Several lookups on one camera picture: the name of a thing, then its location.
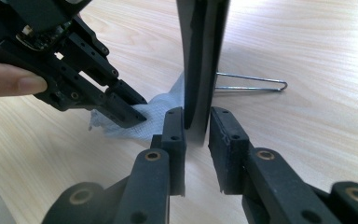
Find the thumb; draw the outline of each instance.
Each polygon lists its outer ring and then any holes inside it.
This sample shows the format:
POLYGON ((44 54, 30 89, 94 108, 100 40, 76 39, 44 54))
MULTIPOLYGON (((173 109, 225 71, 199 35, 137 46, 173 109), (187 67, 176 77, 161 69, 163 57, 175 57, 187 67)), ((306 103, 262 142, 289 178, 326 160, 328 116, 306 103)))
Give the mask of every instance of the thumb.
POLYGON ((47 82, 27 70, 0 63, 0 96, 36 94, 45 91, 47 82))

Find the metal wire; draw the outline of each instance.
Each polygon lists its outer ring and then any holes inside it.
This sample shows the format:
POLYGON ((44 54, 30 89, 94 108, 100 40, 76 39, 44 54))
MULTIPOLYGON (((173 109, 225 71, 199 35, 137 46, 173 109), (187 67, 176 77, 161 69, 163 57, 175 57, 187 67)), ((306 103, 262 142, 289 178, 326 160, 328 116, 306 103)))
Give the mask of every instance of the metal wire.
POLYGON ((247 77, 247 76, 240 76, 240 75, 233 75, 228 73, 216 73, 218 76, 222 77, 238 77, 238 78, 245 78, 251 79, 256 81, 264 81, 264 82, 274 82, 282 84, 281 88, 266 88, 266 87, 240 87, 240 86, 217 86, 215 87, 218 90, 246 90, 246 91, 283 91, 287 88, 287 82, 283 80, 277 79, 269 79, 269 78, 262 78, 262 77, 247 77))

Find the white tissue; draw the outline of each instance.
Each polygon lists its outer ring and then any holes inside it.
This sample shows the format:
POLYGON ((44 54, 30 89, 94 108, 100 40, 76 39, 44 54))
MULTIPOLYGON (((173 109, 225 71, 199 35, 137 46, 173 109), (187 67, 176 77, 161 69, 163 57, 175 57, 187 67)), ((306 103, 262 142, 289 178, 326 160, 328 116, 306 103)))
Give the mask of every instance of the white tissue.
POLYGON ((132 128, 124 129, 120 128, 97 110, 92 110, 89 126, 91 128, 102 127, 105 135, 112 138, 151 140, 153 134, 162 134, 165 113, 172 108, 183 106, 184 98, 185 78, 182 74, 168 93, 155 96, 147 105, 133 106, 134 109, 147 118, 147 121, 135 125, 132 128))

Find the wood grain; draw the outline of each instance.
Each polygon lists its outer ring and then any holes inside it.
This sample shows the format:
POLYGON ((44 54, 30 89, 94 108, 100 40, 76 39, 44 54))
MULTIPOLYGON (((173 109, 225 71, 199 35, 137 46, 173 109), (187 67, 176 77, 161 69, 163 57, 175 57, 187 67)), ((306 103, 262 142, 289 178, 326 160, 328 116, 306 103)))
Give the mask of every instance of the wood grain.
MULTIPOLYGON (((82 17, 147 100, 183 71, 174 1, 93 1, 82 17)), ((213 105, 230 110, 256 147, 280 152, 317 188, 358 182, 358 1, 231 0, 219 70, 289 83, 282 93, 216 92, 213 105)), ((78 182, 116 183, 148 147, 88 131, 89 120, 33 96, 0 98, 0 194, 18 223, 40 223, 78 182)), ((188 146, 186 196, 172 197, 171 223, 246 223, 241 197, 219 193, 207 143, 188 146)))

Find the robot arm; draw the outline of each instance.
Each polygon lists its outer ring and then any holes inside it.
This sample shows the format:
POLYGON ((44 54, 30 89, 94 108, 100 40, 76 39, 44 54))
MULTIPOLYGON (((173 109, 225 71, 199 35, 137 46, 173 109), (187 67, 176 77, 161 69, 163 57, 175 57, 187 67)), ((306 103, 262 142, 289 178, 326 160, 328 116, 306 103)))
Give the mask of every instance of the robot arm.
POLYGON ((0 63, 30 70, 48 89, 35 96, 64 111, 97 109, 123 128, 146 118, 131 105, 147 104, 106 59, 108 48, 78 18, 90 0, 0 1, 0 63), (83 76, 101 86, 101 91, 83 76))

